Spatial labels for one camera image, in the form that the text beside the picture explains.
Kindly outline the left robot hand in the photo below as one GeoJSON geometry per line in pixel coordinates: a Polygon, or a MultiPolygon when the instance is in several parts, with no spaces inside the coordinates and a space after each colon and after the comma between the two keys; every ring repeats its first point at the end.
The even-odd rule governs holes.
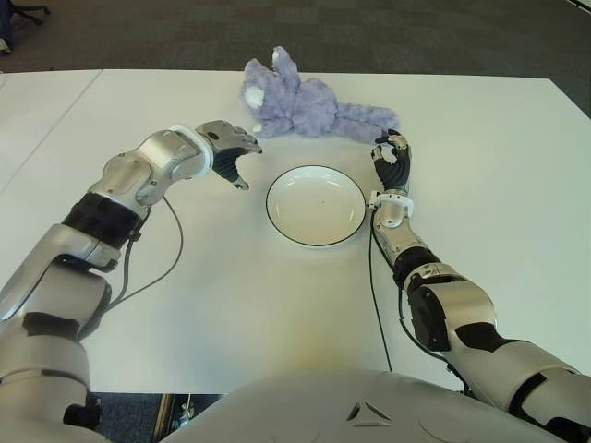
{"type": "Polygon", "coordinates": [[[248,191],[248,183],[239,174],[236,163],[239,157],[261,154],[258,141],[245,129],[223,120],[204,123],[196,132],[211,146],[212,170],[236,189],[248,191]]]}

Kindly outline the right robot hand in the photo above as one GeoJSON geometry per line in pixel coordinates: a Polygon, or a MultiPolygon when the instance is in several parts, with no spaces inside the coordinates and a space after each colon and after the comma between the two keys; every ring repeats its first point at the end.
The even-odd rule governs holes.
{"type": "Polygon", "coordinates": [[[401,191],[408,194],[411,172],[411,148],[406,138],[397,130],[388,129],[375,139],[376,146],[370,156],[380,182],[385,191],[401,191]],[[389,147],[394,158],[391,162],[383,156],[383,149],[389,147]]]}

